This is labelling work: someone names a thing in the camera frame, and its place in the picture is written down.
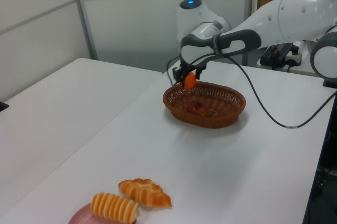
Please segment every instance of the pastry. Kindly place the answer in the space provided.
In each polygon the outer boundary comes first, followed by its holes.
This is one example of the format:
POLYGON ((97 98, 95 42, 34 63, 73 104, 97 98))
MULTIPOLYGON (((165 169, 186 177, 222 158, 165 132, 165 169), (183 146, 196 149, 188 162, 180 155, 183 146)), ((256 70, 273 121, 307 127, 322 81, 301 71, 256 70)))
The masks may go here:
POLYGON ((171 207, 171 198, 150 179, 125 180, 118 185, 121 193, 148 208, 171 207))
POLYGON ((131 224, 140 215, 138 204, 115 194, 100 192, 90 204, 95 215, 131 224))

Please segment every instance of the croissant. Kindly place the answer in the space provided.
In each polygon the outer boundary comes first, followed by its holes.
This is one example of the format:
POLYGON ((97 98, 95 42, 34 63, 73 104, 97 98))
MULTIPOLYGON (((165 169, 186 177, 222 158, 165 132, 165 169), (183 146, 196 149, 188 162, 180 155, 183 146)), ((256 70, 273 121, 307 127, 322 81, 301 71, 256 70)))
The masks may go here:
POLYGON ((119 183, 121 193, 133 201, 149 208, 171 207, 171 198, 150 179, 137 178, 119 183))
POLYGON ((100 192, 90 204, 95 215, 131 224, 140 215, 138 204, 115 194, 100 192))

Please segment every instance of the white wall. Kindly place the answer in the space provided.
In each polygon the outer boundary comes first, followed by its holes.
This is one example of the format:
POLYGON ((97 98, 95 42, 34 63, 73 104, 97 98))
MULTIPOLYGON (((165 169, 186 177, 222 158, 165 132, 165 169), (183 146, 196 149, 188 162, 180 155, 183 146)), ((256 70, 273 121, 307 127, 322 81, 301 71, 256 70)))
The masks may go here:
MULTIPOLYGON (((176 10, 182 0, 83 0, 99 60, 165 71, 177 56, 176 10)), ((244 21, 245 0, 204 0, 233 27, 244 21)))
POLYGON ((89 57, 75 0, 0 2, 0 101, 89 57))

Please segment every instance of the bread roll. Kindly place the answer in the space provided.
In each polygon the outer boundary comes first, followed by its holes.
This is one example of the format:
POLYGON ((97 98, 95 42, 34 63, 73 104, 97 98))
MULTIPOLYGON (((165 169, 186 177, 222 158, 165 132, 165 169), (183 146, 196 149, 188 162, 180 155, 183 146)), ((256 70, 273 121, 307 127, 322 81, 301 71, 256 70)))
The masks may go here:
POLYGON ((90 204, 95 215, 131 224, 139 216, 138 204, 115 194, 100 192, 90 204))
POLYGON ((147 208, 171 207, 171 198, 150 179, 125 180, 118 185, 121 193, 147 208))

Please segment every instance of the black cable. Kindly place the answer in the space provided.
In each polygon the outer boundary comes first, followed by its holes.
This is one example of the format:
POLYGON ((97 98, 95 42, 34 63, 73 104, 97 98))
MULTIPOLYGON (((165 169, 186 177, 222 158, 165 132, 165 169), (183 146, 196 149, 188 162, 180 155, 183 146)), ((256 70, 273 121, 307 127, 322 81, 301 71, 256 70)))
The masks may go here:
POLYGON ((260 100, 260 98, 259 98, 259 96, 257 95, 257 93, 256 93, 256 90, 255 90, 255 88, 254 88, 254 86, 253 86, 253 83, 252 83, 252 81, 250 80, 250 78, 249 78, 249 76, 247 75, 247 73, 245 72, 245 70, 239 65, 239 63, 237 63, 236 61, 234 61, 232 58, 230 58, 230 57, 226 57, 226 58, 228 58, 229 60, 231 60, 236 66, 238 66, 239 67, 239 69, 243 72, 243 74, 246 76, 246 78, 248 79, 248 82, 249 82, 249 84, 251 85, 251 88, 252 88, 252 90, 253 90, 253 92, 254 92, 254 94, 255 94, 255 96, 256 96, 256 99, 257 99, 257 101, 259 102, 259 104, 260 104, 260 106, 262 107, 262 109, 265 111, 265 113, 270 117, 270 119, 272 120, 272 121, 274 121, 277 125, 279 125, 279 126, 281 126, 281 127, 283 127, 283 128, 288 128, 288 129, 295 129, 295 128, 301 128, 302 126, 304 126, 304 125, 306 125, 308 122, 310 122, 322 109, 323 109, 323 107, 325 107, 325 105, 334 97, 334 96, 336 96, 337 95, 337 91, 336 92, 334 92, 319 108, 318 108, 318 110, 317 111, 315 111, 314 112, 314 114, 310 117, 310 118, 308 118, 306 121, 304 121, 302 124, 300 124, 300 125, 295 125, 295 126, 288 126, 288 125, 283 125, 283 124, 281 124, 280 122, 278 122, 276 119, 274 119, 273 118, 273 116, 271 116, 270 114, 269 114, 269 112, 267 111, 267 109, 264 107, 264 105, 262 104, 262 102, 261 102, 261 100, 260 100))

